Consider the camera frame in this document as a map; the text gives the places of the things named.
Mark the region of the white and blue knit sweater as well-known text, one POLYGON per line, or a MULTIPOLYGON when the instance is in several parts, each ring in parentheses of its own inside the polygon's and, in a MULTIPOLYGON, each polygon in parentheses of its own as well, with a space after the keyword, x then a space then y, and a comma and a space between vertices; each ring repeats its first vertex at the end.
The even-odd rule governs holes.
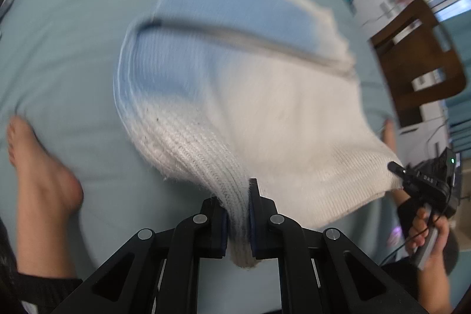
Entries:
POLYGON ((113 94, 151 165, 219 199, 242 268, 256 264, 250 179, 308 229, 399 186, 348 42, 312 0, 158 0, 129 26, 113 94))

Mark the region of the brown wooden chair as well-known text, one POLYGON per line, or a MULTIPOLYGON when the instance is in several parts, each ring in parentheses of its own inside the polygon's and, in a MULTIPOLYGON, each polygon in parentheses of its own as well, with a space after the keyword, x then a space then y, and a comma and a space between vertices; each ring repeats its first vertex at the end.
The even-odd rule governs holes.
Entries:
POLYGON ((467 85, 465 69, 450 35, 423 0, 414 0, 370 38, 397 113, 455 97, 467 85), (413 80, 435 70, 445 76, 415 91, 413 80))

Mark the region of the bare left foot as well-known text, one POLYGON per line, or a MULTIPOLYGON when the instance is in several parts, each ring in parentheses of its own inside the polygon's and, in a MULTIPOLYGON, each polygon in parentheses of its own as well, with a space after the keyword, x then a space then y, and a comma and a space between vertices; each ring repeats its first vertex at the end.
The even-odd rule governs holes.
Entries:
POLYGON ((82 205, 82 186, 43 148, 20 116, 10 118, 6 137, 18 179, 18 271, 35 277, 75 278, 68 224, 82 205))

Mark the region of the teal bed sheet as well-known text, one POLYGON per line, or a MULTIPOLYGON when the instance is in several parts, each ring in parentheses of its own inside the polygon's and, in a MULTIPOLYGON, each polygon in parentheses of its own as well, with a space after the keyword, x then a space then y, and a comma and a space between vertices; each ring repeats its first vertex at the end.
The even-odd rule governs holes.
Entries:
MULTIPOLYGON (((366 119, 379 132, 394 111, 366 35, 344 0, 311 1, 332 12, 347 40, 366 119)), ((69 228, 81 278, 138 230, 170 229, 208 196, 145 161, 115 108, 112 78, 125 32, 157 2, 15 0, 1 23, 1 123, 24 116, 81 181, 84 203, 69 228)))

